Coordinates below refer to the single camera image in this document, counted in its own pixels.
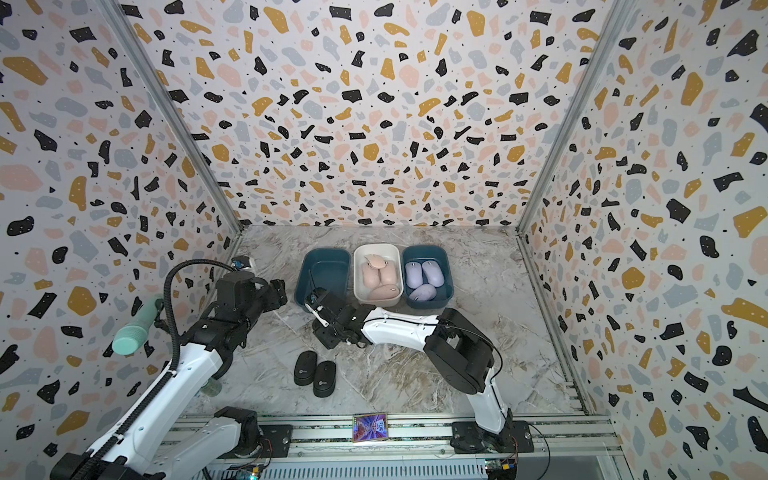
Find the pink mouse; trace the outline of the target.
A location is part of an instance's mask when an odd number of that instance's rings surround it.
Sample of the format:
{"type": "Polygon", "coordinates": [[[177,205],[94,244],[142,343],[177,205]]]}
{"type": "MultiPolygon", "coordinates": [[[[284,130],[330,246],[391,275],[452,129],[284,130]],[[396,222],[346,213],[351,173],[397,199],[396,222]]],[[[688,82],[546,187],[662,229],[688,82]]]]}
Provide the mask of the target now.
{"type": "Polygon", "coordinates": [[[398,286],[398,270],[395,265],[388,262],[379,270],[380,281],[382,285],[398,286]]]}
{"type": "Polygon", "coordinates": [[[374,269],[381,270],[386,268],[388,265],[388,260],[380,255],[376,255],[376,254],[366,255],[365,259],[368,265],[374,269]]]}
{"type": "Polygon", "coordinates": [[[368,296],[370,301],[388,301],[397,299],[400,295],[400,289],[395,284],[383,284],[373,289],[368,296]]]}
{"type": "Polygon", "coordinates": [[[361,265],[362,282],[365,288],[374,290],[381,285],[380,270],[369,263],[361,265]]]}

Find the purple mouse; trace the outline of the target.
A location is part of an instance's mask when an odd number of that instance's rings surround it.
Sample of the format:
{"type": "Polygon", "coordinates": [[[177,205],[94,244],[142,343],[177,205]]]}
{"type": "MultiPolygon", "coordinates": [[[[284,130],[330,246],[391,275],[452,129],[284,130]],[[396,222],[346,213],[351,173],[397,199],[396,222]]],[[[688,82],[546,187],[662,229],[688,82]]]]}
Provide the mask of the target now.
{"type": "Polygon", "coordinates": [[[409,299],[414,302],[429,302],[437,295],[436,288],[431,284],[423,284],[414,289],[409,295],[409,299]]]}
{"type": "Polygon", "coordinates": [[[412,289],[418,289],[424,284],[422,264],[411,261],[405,264],[406,285],[412,289]]]}
{"type": "Polygon", "coordinates": [[[445,276],[440,264],[435,260],[427,260],[421,264],[422,272],[428,284],[435,288],[445,284],[445,276]]]}

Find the purple mouse front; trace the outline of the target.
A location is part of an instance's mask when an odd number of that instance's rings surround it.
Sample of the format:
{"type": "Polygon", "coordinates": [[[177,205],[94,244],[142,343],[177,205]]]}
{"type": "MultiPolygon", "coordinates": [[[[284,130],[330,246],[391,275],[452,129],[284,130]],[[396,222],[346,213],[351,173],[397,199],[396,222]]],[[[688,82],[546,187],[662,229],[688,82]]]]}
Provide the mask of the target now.
{"type": "Polygon", "coordinates": [[[435,288],[445,284],[445,276],[440,264],[435,260],[427,260],[421,264],[422,272],[428,284],[435,288]]]}

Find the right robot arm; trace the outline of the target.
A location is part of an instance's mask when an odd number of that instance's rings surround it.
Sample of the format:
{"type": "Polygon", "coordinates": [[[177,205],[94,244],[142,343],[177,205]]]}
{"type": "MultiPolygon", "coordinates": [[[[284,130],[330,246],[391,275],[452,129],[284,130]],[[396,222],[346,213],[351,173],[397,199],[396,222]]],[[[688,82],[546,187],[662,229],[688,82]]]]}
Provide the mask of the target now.
{"type": "Polygon", "coordinates": [[[392,344],[424,353],[451,387],[467,395],[473,409],[472,422],[452,425],[451,446],[457,452],[514,449],[513,414],[496,382],[501,354],[457,310],[407,315],[371,304],[348,304],[323,288],[313,290],[304,304],[315,317],[314,335],[328,349],[341,343],[360,348],[392,344]]]}

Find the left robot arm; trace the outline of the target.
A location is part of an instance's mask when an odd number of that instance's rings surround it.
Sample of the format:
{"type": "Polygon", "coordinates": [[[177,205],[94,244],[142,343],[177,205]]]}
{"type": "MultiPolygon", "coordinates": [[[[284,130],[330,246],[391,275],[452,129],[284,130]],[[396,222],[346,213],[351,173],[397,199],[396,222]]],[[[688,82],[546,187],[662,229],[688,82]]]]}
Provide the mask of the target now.
{"type": "Polygon", "coordinates": [[[161,376],[102,437],[80,454],[63,455],[53,479],[189,479],[224,454],[246,458],[264,447],[258,416],[226,407],[166,453],[159,448],[188,403],[231,366],[259,317],[284,306],[285,283],[230,271],[216,283],[216,299],[185,333],[173,319],[173,357],[161,376]]]}

